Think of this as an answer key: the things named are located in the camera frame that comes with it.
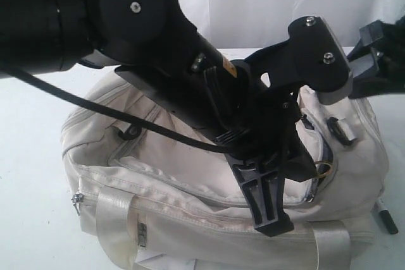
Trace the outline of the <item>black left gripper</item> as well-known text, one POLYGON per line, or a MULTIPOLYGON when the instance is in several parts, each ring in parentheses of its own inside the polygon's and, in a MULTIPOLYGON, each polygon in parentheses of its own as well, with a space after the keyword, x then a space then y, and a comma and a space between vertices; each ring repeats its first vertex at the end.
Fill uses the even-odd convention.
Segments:
POLYGON ((294 230, 284 211, 285 179, 316 176, 313 158, 296 130, 296 87, 271 89, 262 71, 244 60, 203 72, 206 92, 223 131, 215 142, 230 148, 226 160, 250 209, 254 229, 268 237, 294 230))

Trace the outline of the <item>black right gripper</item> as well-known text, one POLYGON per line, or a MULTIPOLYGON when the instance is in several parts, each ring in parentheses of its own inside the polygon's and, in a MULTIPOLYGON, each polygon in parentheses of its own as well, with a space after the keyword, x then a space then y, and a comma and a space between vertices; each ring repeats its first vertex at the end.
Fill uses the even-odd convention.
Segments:
POLYGON ((375 20, 359 30, 360 40, 347 56, 352 68, 350 99, 404 93, 404 17, 395 23, 375 20))

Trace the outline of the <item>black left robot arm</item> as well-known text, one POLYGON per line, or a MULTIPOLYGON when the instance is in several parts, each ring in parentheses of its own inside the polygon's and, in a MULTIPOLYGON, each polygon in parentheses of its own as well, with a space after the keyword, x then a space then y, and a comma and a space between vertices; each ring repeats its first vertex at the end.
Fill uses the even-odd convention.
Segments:
POLYGON ((293 230, 285 180, 315 176, 298 137, 298 86, 270 92, 256 63, 227 61, 182 12, 178 0, 1 0, 1 77, 226 157, 266 236, 293 230), (198 129, 207 143, 143 118, 74 96, 39 79, 107 57, 116 72, 158 105, 198 129))

